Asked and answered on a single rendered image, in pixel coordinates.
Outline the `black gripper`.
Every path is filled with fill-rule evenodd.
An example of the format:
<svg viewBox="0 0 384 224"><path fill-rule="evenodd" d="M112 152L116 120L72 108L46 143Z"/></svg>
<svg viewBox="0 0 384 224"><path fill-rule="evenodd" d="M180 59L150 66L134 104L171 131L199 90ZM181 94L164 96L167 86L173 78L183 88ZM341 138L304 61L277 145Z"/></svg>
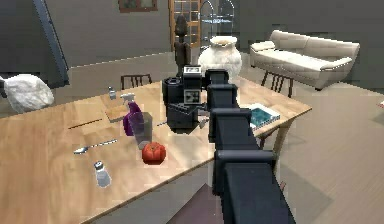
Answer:
<svg viewBox="0 0 384 224"><path fill-rule="evenodd" d="M195 105L184 103L182 79L169 77L162 81L163 102L166 107L166 122L175 133L192 132L198 124L198 111Z"/></svg>

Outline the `dark wooden chair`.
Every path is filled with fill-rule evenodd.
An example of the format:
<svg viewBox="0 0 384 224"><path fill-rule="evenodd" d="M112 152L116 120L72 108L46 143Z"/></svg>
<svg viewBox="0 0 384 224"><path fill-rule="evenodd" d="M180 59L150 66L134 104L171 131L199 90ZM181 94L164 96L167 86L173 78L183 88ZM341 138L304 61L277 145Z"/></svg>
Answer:
<svg viewBox="0 0 384 224"><path fill-rule="evenodd" d="M147 80L149 84L152 83L152 77L150 74L127 74L120 77L121 89L126 89L125 80L129 79L133 88L143 86L144 80Z"/></svg>
<svg viewBox="0 0 384 224"><path fill-rule="evenodd" d="M262 82L261 82L262 86L265 85L266 80L267 80L269 75L272 76L271 90L273 90L275 92L278 92L278 93L281 92L282 86L283 86L285 80L287 80L289 82L289 85L288 85L288 97L291 98L292 94L293 94L293 83L294 83L294 80L292 78L290 78L290 77L287 77L287 76L283 76L283 75L280 75L280 74L276 74L276 73L272 73L272 72L266 71L264 73L264 77L263 77Z"/></svg>

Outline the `clear grey drinking glass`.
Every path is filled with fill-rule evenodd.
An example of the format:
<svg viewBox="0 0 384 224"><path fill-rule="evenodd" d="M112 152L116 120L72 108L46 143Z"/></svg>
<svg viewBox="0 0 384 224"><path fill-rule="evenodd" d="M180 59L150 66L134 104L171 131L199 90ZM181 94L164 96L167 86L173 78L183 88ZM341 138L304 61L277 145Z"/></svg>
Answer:
<svg viewBox="0 0 384 224"><path fill-rule="evenodd" d="M142 150L152 141L152 116L148 112L136 112L131 116L131 127L138 148Z"/></svg>

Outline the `red tomato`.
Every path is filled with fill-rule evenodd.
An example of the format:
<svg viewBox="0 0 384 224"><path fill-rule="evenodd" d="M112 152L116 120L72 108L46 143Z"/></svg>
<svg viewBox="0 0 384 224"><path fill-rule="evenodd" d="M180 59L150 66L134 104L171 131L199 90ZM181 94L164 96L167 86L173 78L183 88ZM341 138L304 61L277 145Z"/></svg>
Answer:
<svg viewBox="0 0 384 224"><path fill-rule="evenodd" d="M142 150L142 160L148 165L159 165L165 160L165 157L165 146L158 142L148 143Z"/></svg>

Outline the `purple spray bottle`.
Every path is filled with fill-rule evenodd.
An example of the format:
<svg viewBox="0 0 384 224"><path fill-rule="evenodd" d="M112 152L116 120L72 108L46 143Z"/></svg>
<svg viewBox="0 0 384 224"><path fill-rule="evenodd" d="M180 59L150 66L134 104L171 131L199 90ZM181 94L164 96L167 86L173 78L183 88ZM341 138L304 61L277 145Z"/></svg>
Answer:
<svg viewBox="0 0 384 224"><path fill-rule="evenodd" d="M130 117L135 113L141 113L141 109L135 101L134 93L121 94L120 97L123 99L123 104L128 109L128 113L123 118L124 131L127 136L133 136L134 132L130 124Z"/></svg>

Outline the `tan bread slice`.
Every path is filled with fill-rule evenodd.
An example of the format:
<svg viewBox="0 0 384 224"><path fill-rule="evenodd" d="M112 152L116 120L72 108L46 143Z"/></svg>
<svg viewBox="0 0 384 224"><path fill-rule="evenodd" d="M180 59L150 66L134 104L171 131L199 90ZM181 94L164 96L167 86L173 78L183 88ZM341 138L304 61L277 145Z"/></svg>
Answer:
<svg viewBox="0 0 384 224"><path fill-rule="evenodd" d="M111 123L118 122L121 121L128 114L128 109L125 105L119 105L107 109L105 111L105 114Z"/></svg>

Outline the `dark brown figure statue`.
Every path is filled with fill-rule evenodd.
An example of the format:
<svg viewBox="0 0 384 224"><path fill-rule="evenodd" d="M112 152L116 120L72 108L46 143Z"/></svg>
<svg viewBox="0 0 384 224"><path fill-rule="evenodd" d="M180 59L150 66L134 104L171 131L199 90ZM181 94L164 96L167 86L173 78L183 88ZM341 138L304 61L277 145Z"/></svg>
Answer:
<svg viewBox="0 0 384 224"><path fill-rule="evenodd" d="M175 61L178 67L177 77L181 77L183 75L183 68L191 62L191 48L184 39L187 32L188 24L186 18L180 14L177 17L175 24L175 34L179 37L179 39L174 43Z"/></svg>

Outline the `wooden glass pane door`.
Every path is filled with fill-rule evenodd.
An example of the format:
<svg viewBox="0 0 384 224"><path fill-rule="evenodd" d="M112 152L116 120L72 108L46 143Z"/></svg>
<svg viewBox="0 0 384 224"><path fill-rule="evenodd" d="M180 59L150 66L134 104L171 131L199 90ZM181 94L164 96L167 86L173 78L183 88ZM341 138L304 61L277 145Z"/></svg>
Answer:
<svg viewBox="0 0 384 224"><path fill-rule="evenodd" d="M174 43L179 39L175 34L176 20L179 15L183 15L188 24L188 32L185 41L192 48L200 46L200 6L201 0L168 0L169 24L170 24L170 44L174 49Z"/></svg>

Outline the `silver spoon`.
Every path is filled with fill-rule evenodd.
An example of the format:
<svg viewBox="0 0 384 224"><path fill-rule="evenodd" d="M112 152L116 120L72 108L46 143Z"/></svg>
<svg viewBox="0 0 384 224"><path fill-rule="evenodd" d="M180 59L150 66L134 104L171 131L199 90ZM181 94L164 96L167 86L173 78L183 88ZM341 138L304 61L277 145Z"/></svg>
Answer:
<svg viewBox="0 0 384 224"><path fill-rule="evenodd" d="M87 152L90 148L112 144L112 143L115 143L117 141L118 141L117 139L112 139L112 140L104 141L104 142L97 143L97 144L90 145L90 146L84 146L84 147L81 147L81 148L74 150L73 153L74 154L83 154L83 153Z"/></svg>

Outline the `arched glass shelf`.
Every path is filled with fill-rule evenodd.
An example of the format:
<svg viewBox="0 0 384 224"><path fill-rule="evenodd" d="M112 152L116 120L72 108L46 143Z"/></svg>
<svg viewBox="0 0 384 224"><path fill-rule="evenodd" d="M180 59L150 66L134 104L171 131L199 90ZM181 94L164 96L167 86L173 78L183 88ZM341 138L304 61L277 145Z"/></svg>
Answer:
<svg viewBox="0 0 384 224"><path fill-rule="evenodd" d="M200 49L208 48L212 37L231 36L234 17L233 0L202 0L199 12Z"/></svg>

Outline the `cream white sofa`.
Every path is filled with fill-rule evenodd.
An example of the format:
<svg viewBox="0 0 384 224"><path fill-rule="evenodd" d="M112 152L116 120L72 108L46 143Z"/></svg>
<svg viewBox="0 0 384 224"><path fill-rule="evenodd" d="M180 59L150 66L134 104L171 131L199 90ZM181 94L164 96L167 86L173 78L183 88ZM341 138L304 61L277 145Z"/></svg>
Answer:
<svg viewBox="0 0 384 224"><path fill-rule="evenodd" d="M350 73L360 44L274 30L250 45L250 65L322 90Z"/></svg>

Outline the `light wooden dining table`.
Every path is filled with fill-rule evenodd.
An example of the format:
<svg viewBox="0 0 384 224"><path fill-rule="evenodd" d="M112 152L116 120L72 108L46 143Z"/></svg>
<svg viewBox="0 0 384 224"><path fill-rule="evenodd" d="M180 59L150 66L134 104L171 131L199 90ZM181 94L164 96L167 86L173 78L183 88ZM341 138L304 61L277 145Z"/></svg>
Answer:
<svg viewBox="0 0 384 224"><path fill-rule="evenodd" d="M260 103L280 114L280 119L253 130L259 137L273 128L282 142L293 120L310 106L240 78L240 107ZM105 111L119 105L108 95L88 98L0 119L0 224L82 224L120 208L196 167L213 162L215 146L209 142L209 114L198 112L198 125L190 132L175 133L166 124L162 83L132 91L141 112L152 116L152 141L165 146L159 165L142 160L134 136L111 123ZM100 119L68 130L68 127ZM104 141L112 144L73 151ZM279 155L280 144L271 151ZM94 164L102 161L111 184L97 185Z"/></svg>

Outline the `white crumpled bag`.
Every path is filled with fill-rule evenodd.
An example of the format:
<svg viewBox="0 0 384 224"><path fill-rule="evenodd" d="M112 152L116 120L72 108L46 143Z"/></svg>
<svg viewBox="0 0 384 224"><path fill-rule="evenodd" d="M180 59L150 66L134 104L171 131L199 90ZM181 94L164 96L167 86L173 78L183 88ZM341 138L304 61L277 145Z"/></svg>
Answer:
<svg viewBox="0 0 384 224"><path fill-rule="evenodd" d="M48 107L54 102L54 95L46 83L32 74L19 74L2 78L4 91L11 107L17 113L25 113Z"/></svg>

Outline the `brown framed wall picture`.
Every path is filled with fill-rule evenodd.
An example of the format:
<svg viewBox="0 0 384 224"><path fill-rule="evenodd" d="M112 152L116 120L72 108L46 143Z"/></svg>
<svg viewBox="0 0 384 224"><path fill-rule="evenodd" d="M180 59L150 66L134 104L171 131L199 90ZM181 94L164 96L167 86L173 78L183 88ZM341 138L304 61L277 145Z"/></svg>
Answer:
<svg viewBox="0 0 384 224"><path fill-rule="evenodd" d="M157 11L157 0L118 0L121 13Z"/></svg>

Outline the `blue grey slanted post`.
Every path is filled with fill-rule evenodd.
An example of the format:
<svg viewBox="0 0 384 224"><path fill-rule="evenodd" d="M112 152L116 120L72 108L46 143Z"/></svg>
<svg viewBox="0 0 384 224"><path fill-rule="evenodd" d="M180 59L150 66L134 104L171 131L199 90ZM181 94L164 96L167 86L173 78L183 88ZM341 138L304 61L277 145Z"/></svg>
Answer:
<svg viewBox="0 0 384 224"><path fill-rule="evenodd" d="M36 8L41 26L48 41L49 47L60 77L65 85L69 84L68 65L62 50L54 23L51 19L45 0L32 0Z"/></svg>

